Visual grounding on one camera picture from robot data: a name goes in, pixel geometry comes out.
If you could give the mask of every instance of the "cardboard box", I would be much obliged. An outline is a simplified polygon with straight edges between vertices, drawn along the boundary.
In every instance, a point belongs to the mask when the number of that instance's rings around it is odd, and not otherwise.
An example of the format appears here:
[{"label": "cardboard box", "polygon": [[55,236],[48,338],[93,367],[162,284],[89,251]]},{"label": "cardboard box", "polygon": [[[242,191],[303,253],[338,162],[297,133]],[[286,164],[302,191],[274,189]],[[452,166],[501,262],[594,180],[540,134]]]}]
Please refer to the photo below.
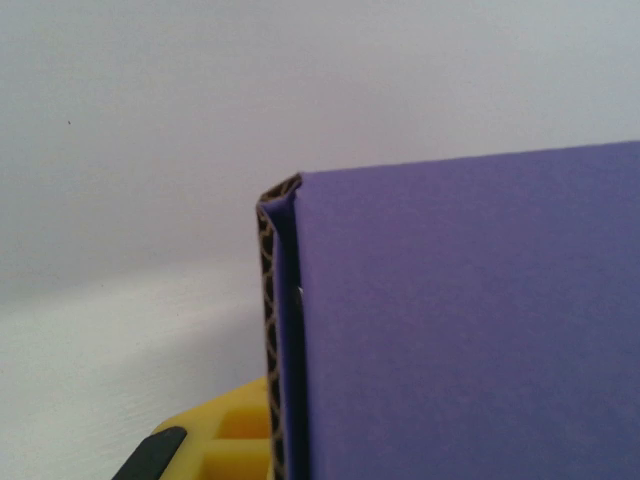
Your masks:
[{"label": "cardboard box", "polygon": [[258,205],[276,478],[640,478],[640,143]]}]

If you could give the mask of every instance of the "corrugated cardboard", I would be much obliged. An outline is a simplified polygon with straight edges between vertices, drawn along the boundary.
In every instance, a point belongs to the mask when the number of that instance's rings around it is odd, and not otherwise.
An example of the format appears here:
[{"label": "corrugated cardboard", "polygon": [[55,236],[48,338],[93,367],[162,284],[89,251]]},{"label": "corrugated cardboard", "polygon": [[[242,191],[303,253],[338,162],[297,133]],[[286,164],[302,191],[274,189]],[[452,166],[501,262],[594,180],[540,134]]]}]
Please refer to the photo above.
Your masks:
[{"label": "corrugated cardboard", "polygon": [[258,210],[279,478],[640,478],[640,143],[302,174]]}]

